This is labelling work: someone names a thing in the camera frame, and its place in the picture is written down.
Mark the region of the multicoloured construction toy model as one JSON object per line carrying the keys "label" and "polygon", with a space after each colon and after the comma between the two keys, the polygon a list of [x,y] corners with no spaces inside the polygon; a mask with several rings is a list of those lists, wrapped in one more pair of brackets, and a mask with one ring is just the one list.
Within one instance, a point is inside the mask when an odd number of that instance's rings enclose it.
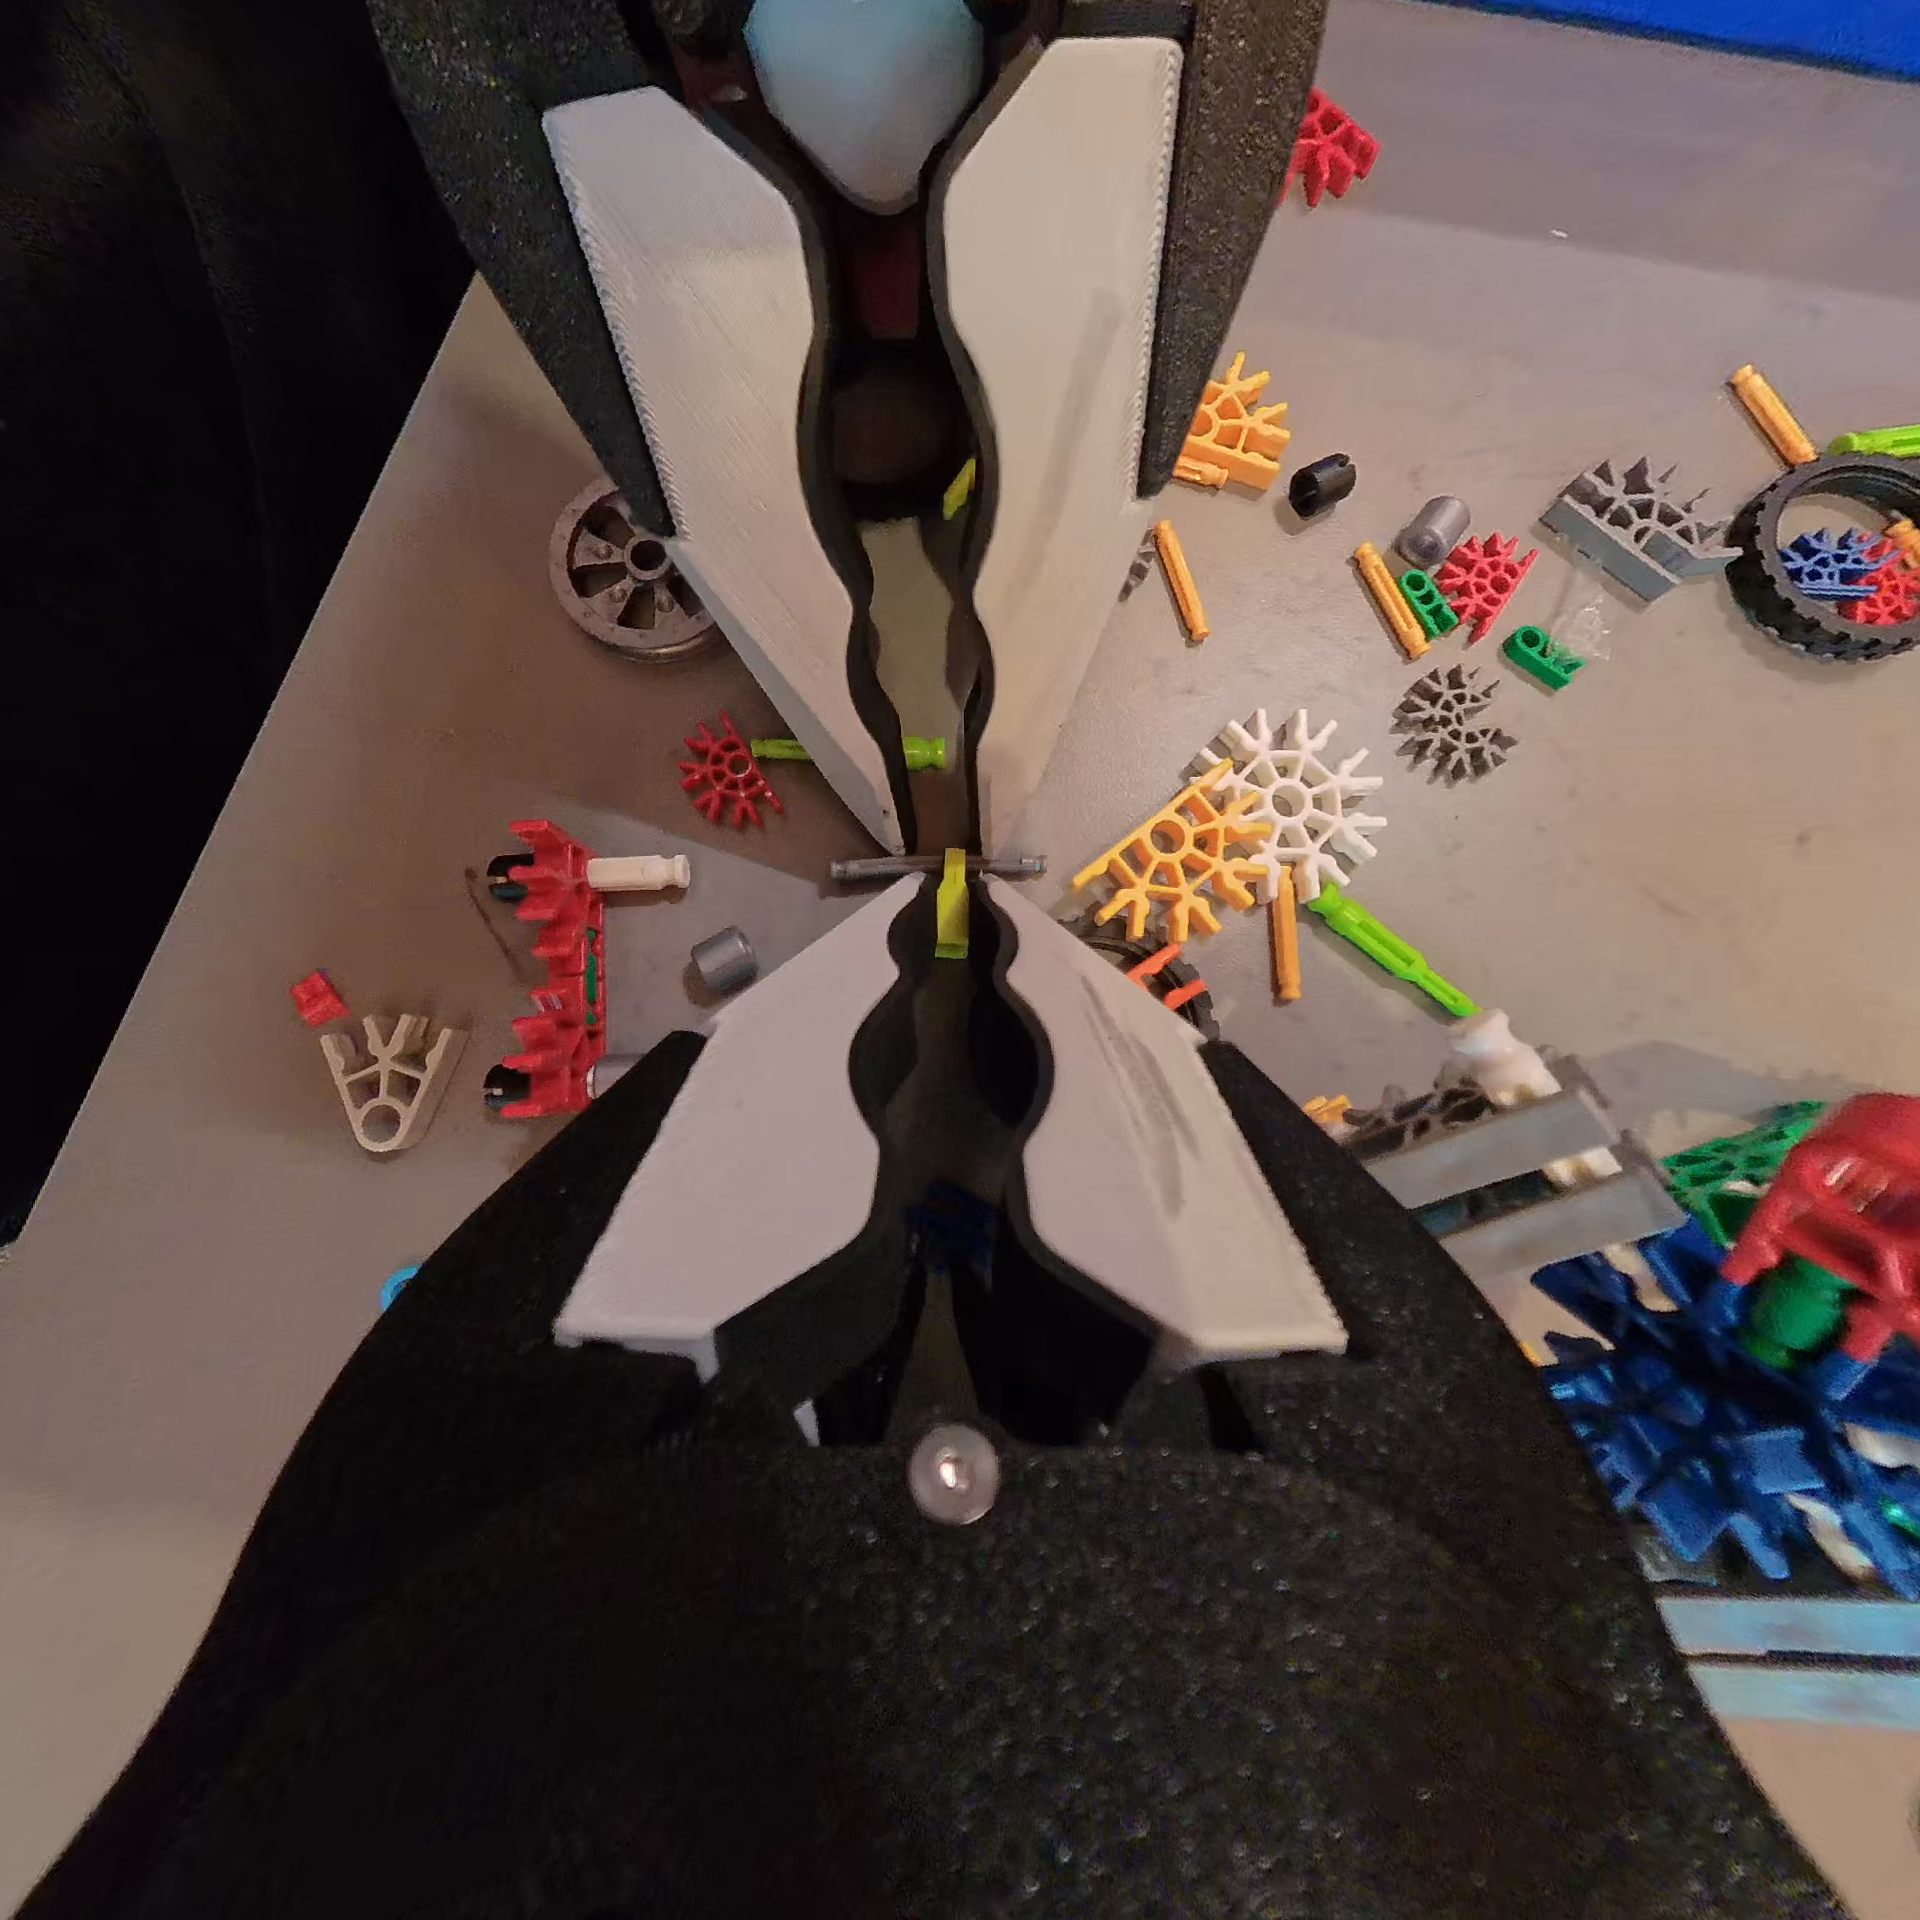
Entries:
{"label": "multicoloured construction toy model", "polygon": [[1684,1578],[1823,1555],[1916,1600],[1916,1094],[1788,1101],[1654,1158],[1491,1010],[1428,1090],[1306,1110],[1475,1280],[1524,1275],[1582,1326],[1543,1384]]}

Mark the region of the grey connector with flat strip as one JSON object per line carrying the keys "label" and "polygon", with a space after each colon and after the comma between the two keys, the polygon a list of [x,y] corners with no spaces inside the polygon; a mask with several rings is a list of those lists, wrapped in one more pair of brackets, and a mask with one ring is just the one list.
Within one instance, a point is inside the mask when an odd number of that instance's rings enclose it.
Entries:
{"label": "grey connector with flat strip", "polygon": [[1559,488],[1540,525],[1642,603],[1654,603],[1738,558],[1730,520],[1711,516],[1702,493],[1675,493],[1674,482],[1675,469],[1654,471],[1647,460],[1596,461]]}

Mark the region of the grey spoked wheel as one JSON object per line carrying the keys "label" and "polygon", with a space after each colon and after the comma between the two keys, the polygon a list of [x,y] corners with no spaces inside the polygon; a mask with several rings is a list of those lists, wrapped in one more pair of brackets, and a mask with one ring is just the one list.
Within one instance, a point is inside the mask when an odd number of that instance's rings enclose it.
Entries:
{"label": "grey spoked wheel", "polygon": [[723,634],[666,548],[596,472],[560,511],[547,574],[566,620],[614,656],[639,664],[693,658]]}

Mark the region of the blue snowflake connector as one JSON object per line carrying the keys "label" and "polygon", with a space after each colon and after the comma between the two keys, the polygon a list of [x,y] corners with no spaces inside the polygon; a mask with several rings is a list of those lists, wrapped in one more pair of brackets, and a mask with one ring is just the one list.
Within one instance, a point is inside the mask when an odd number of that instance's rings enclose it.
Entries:
{"label": "blue snowflake connector", "polygon": [[1860,603],[1904,563],[1898,541],[1860,527],[1820,527],[1780,547],[1789,587],[1820,603]]}

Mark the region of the small red snowflake connector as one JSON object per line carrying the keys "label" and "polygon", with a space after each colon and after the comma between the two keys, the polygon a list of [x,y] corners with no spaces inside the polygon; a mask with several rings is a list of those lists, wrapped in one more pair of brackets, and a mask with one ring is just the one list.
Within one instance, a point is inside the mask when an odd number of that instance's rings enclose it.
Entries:
{"label": "small red snowflake connector", "polygon": [[778,791],[726,710],[683,736],[679,788],[709,826],[760,828],[766,814],[783,816]]}

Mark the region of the person's dark clothing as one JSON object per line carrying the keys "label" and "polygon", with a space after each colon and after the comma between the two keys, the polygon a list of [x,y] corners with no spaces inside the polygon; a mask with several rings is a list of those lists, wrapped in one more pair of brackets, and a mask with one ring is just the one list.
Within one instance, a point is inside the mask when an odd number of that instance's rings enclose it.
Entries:
{"label": "person's dark clothing", "polygon": [[470,264],[365,4],[2,7],[4,1238]]}

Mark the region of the beige triangular connector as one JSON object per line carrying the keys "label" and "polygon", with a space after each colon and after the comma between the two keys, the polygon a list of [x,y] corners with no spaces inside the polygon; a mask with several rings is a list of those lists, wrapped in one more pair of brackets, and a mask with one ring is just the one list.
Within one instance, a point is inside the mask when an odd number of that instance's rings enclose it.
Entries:
{"label": "beige triangular connector", "polygon": [[469,1034],[428,1014],[368,1014],[359,1028],[359,1039],[344,1028],[320,1034],[320,1048],[357,1144],[394,1157],[426,1138]]}

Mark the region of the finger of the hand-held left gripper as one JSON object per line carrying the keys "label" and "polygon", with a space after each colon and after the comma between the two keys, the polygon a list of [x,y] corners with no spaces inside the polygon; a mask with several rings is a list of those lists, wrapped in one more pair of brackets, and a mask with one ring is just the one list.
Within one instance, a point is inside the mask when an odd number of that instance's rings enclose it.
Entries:
{"label": "finger of the hand-held left gripper", "polygon": [[660,87],[543,139],[672,519],[668,548],[870,838],[917,834],[872,664],[872,574],[828,476],[824,248],[723,118]]}
{"label": "finger of the hand-held left gripper", "polygon": [[983,646],[984,853],[1012,847],[1144,534],[1182,76],[1165,32],[1026,43],[930,187],[930,293],[978,434],[958,613]]}

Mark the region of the red fan connector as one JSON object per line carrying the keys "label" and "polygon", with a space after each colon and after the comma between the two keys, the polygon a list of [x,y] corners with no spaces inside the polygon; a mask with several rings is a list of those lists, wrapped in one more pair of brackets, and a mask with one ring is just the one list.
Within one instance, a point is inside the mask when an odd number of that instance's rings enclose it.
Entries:
{"label": "red fan connector", "polygon": [[1379,152],[1379,139],[1322,87],[1311,87],[1279,199],[1299,184],[1310,208],[1319,208],[1323,199],[1341,202],[1374,171]]}

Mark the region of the large yellow fan connector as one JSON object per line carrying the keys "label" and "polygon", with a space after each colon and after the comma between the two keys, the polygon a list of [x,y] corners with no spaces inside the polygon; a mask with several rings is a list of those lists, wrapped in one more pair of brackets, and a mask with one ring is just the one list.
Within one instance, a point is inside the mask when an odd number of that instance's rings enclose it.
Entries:
{"label": "large yellow fan connector", "polygon": [[1072,890],[1100,890],[1094,923],[1123,923],[1130,942],[1157,931],[1183,943],[1194,932],[1218,932],[1224,910],[1258,902],[1268,823],[1253,816],[1253,799],[1229,796],[1231,766],[1214,760],[1170,803],[1072,878]]}

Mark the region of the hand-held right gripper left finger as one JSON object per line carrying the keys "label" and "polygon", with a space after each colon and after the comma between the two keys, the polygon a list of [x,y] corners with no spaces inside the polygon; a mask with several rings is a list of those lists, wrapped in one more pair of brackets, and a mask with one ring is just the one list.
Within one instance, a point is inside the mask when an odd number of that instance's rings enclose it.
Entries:
{"label": "hand-held right gripper left finger", "polygon": [[904,1296],[923,878],[864,902],[714,1021],[556,1320],[700,1379],[843,1380]]}

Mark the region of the yellow half-circle connector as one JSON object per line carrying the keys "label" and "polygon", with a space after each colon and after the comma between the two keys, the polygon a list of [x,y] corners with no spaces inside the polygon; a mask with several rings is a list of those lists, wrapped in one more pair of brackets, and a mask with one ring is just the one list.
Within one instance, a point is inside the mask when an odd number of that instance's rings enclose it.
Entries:
{"label": "yellow half-circle connector", "polygon": [[1246,355],[1236,352],[1223,374],[1207,381],[1182,453],[1223,460],[1223,453],[1203,453],[1203,447],[1229,447],[1264,455],[1279,463],[1290,443],[1290,405],[1264,398],[1268,380],[1271,372],[1250,372]]}

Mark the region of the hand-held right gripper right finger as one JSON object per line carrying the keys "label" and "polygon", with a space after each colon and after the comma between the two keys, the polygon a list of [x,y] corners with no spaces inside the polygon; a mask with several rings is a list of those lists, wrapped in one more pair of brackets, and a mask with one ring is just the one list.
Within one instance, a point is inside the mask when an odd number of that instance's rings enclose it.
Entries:
{"label": "hand-held right gripper right finger", "polygon": [[984,880],[983,901],[1002,932],[998,987],[1040,1052],[1016,1204],[1040,1258],[1150,1333],[1160,1371],[1344,1352],[1200,1034],[1008,880]]}

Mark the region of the black rubber tyre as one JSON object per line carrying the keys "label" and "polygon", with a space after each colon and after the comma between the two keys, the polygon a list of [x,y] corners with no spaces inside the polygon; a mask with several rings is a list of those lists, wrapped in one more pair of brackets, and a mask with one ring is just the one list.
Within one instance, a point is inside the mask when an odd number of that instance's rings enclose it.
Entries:
{"label": "black rubber tyre", "polygon": [[1843,498],[1882,511],[1885,520],[1912,516],[1916,460],[1847,447],[1796,463],[1758,492],[1730,525],[1734,558],[1725,579],[1740,610],[1768,637],[1811,658],[1859,664],[1916,652],[1916,613],[1891,624],[1862,622],[1840,613],[1838,599],[1795,580],[1780,520],[1800,496]]}
{"label": "black rubber tyre", "polygon": [[[1064,928],[1093,954],[1104,957],[1112,970],[1123,971],[1139,957],[1144,957],[1150,950],[1165,946],[1157,935],[1147,935],[1140,939],[1130,939],[1119,923],[1098,926],[1093,919],[1082,916],[1064,923]],[[1160,1003],[1151,992],[1139,984],[1144,994],[1150,994],[1157,1003]],[[1218,1021],[1214,996],[1200,998],[1196,1005],[1183,1007],[1182,1012],[1172,1012],[1179,1020],[1186,1020],[1203,1039],[1218,1039]]]}

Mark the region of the red connector rack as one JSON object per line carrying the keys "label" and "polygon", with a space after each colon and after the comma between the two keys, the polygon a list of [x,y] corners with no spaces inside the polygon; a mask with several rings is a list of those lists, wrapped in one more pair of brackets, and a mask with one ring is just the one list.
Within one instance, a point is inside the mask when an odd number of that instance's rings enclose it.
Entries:
{"label": "red connector rack", "polygon": [[547,821],[516,821],[512,831],[530,855],[515,874],[526,898],[512,910],[534,926],[543,978],[533,1012],[512,1021],[518,1048],[503,1062],[534,1075],[583,1070],[608,1047],[605,902],[586,883],[592,853]]}

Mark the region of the white snowflake connector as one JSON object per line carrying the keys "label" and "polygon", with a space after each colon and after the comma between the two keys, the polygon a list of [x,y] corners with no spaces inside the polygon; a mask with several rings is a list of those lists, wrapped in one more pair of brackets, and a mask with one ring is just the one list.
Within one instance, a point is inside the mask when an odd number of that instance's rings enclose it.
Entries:
{"label": "white snowflake connector", "polygon": [[1264,842],[1247,855],[1262,906],[1277,898],[1283,876],[1295,901],[1308,902],[1375,858],[1386,819],[1364,803],[1383,782],[1359,773],[1364,749],[1327,759],[1334,731],[1334,719],[1311,727],[1306,708],[1279,723],[1258,708],[1224,724],[1186,766],[1188,780],[1211,782],[1218,810],[1244,803],[1239,816],[1267,826]]}

